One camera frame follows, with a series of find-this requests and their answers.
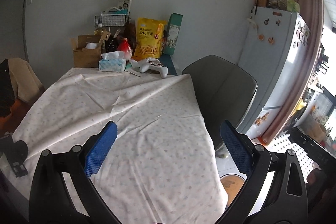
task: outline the red bottle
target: red bottle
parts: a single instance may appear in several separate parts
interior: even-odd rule
[[[124,40],[119,44],[117,51],[122,51],[125,53],[124,58],[128,61],[132,57],[132,49],[131,46],[128,44],[127,38],[124,37]]]

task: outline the game controller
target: game controller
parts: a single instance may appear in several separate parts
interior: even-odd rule
[[[161,75],[161,78],[166,78],[168,75],[168,68],[166,66],[158,63],[153,63],[152,61],[143,64],[140,67],[140,72],[146,72],[149,69],[158,71]]]

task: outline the plastic bag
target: plastic bag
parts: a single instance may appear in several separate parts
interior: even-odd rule
[[[134,55],[140,58],[161,56],[161,40],[166,21],[139,18],[136,28],[137,47]]]

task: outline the curtain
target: curtain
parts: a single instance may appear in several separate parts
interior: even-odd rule
[[[303,96],[311,74],[313,73],[321,44],[321,36],[324,22],[323,0],[295,0],[300,5],[300,15],[310,29],[308,48],[297,82],[277,117],[261,137],[261,141],[269,144],[275,136],[281,132],[296,104]]]

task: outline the snack package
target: snack package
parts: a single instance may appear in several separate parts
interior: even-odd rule
[[[139,18],[136,28],[137,47],[134,55],[140,58],[159,58],[161,56],[161,40],[166,21]]]

